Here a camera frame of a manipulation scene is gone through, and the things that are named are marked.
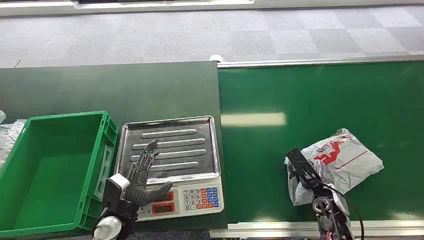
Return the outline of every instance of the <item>green plastic crate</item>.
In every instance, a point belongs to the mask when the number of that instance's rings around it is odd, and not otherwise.
[[[89,234],[117,137],[106,111],[31,117],[0,168],[0,238]]]

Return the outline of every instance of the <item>digital weighing scale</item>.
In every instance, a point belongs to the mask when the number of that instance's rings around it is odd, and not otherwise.
[[[122,127],[115,173],[128,175],[133,162],[158,139],[147,189],[173,182],[168,194],[140,207],[137,221],[219,213],[224,209],[221,169],[211,116],[126,123]]]

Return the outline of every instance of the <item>red display screen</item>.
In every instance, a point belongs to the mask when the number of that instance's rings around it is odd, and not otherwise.
[[[172,200],[174,200],[174,193],[170,191],[153,202],[157,203],[157,202],[165,202],[165,201],[172,201]]]
[[[168,213],[173,212],[175,207],[174,203],[163,203],[163,204],[154,204],[151,206],[151,209],[154,214]]]

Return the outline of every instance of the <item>stainless steel tray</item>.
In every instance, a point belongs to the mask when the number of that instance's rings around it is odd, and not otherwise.
[[[220,176],[214,118],[189,117],[133,122],[122,126],[115,173],[127,176],[145,146],[158,139],[147,184],[211,179]]]

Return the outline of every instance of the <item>white plastic sheet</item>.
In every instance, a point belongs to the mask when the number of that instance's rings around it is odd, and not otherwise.
[[[18,119],[13,124],[0,125],[0,168],[5,163],[26,121]]]
[[[343,194],[384,168],[382,160],[345,128],[302,149],[301,153],[323,181],[334,184]],[[287,158],[284,164],[290,164]],[[291,177],[289,168],[287,173],[288,191],[293,206],[312,203],[312,191],[305,189],[296,177]]]

